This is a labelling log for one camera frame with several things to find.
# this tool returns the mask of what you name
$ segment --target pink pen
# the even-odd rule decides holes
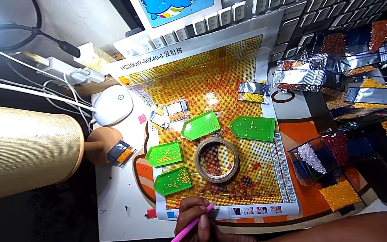
[[[207,213],[212,210],[212,208],[216,205],[216,202],[218,201],[214,201],[213,203],[209,204],[207,206]],[[183,239],[183,237],[200,221],[200,218],[196,218],[194,221],[192,221],[189,225],[186,226],[186,228],[184,228],[180,234],[177,234],[177,236],[171,240],[171,242],[180,242],[181,239]]]

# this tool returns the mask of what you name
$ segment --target hand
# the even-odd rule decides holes
[[[200,218],[194,227],[181,241],[183,242],[256,242],[256,238],[246,235],[225,234],[220,232],[213,219],[208,218],[206,207],[209,201],[201,197],[188,197],[180,202],[177,225],[174,234],[179,234],[189,223]]]

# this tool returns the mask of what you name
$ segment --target packing tape roll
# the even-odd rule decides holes
[[[201,166],[201,154],[205,148],[207,148],[210,143],[220,143],[225,146],[227,146],[232,153],[232,156],[234,157],[234,164],[232,165],[231,169],[229,172],[220,175],[220,176],[214,176],[208,174]],[[238,158],[238,153],[237,150],[234,148],[234,146],[229,143],[228,141],[221,139],[221,138],[209,138],[207,140],[204,140],[201,142],[201,144],[196,148],[195,154],[193,156],[194,164],[196,167],[196,171],[200,174],[202,178],[205,180],[211,182],[211,183],[224,183],[231,179],[237,172],[239,168],[239,158]]]

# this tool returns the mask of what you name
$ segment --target charger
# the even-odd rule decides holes
[[[46,64],[49,65],[44,63],[37,63],[37,68],[61,79],[64,79],[65,74],[67,82],[70,85],[86,85],[91,83],[91,81],[101,83],[105,80],[103,74],[100,74],[99,72],[96,72],[90,68],[76,68],[52,56],[46,59],[49,61]]]

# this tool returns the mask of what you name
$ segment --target white desk surface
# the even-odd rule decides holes
[[[92,95],[92,103],[98,96],[99,93]],[[141,149],[144,145],[145,123],[140,124],[138,117],[142,114],[147,115],[149,108],[137,95],[132,95],[132,99],[134,102],[132,113],[112,127],[119,130],[125,142]],[[144,217],[151,206],[137,187],[132,160],[128,161],[124,168],[96,166],[95,176],[101,242],[174,237],[175,221],[159,221],[157,218]]]

